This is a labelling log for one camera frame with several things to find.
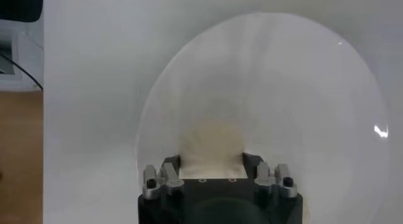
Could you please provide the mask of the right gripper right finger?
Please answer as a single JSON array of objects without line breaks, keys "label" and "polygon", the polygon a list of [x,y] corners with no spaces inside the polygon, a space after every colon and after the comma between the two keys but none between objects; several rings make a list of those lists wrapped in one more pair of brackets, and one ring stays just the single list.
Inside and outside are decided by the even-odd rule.
[{"label": "right gripper right finger", "polygon": [[275,189],[282,198],[293,199],[298,196],[297,185],[290,174],[287,164],[278,164],[271,173],[270,167],[260,156],[242,154],[242,163],[248,179],[252,179],[258,189],[272,194]]}]

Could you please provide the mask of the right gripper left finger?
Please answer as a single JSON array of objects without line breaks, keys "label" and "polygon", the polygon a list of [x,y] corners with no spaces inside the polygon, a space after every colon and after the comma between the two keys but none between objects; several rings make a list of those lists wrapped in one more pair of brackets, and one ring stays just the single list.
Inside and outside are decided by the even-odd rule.
[{"label": "right gripper left finger", "polygon": [[168,196],[183,194],[184,180],[179,177],[180,166],[179,155],[165,158],[159,172],[153,165],[147,165],[143,170],[143,198],[159,199],[163,192]]}]

